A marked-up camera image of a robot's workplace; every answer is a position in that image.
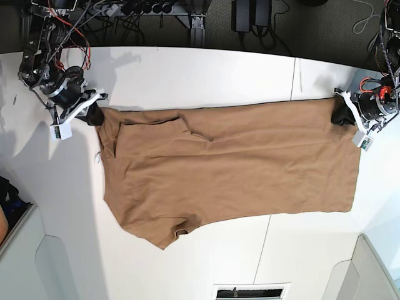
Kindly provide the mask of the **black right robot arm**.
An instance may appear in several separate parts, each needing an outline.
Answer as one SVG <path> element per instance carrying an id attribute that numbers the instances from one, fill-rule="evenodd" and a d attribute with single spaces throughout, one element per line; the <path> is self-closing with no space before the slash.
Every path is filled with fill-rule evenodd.
<path id="1" fill-rule="evenodd" d="M 87 88 L 84 71 L 91 67 L 89 42 L 78 46 L 84 54 L 80 66 L 65 67 L 61 61 L 62 50 L 76 45 L 73 34 L 86 40 L 79 23 L 69 20 L 77 4 L 77 1 L 31 1 L 23 7 L 24 46 L 17 76 L 49 111 L 54 125 L 78 118 L 89 126 L 100 126 L 104 114 L 97 101 L 106 99 L 107 94 Z"/>

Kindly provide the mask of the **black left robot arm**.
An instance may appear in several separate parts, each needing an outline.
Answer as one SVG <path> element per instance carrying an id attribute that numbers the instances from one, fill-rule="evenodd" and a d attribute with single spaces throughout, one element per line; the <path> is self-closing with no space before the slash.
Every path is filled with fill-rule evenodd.
<path id="1" fill-rule="evenodd" d="M 331 116 L 331 123 L 357 126 L 369 134 L 381 131 L 399 115 L 399 1 L 384 1 L 378 30 L 369 43 L 369 56 L 374 58 L 380 78 L 364 77 L 358 91 L 335 94 L 343 98 Z"/>

